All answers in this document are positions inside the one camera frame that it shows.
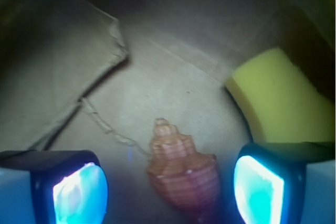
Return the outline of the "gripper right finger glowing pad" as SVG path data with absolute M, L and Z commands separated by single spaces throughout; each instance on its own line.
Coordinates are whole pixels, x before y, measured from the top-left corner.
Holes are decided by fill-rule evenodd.
M 233 185 L 244 223 L 335 223 L 335 144 L 249 143 Z

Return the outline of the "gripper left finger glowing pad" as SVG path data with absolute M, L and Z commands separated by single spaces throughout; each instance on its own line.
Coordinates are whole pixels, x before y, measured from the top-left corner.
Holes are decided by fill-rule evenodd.
M 1 152 L 1 223 L 103 223 L 107 205 L 92 151 Z

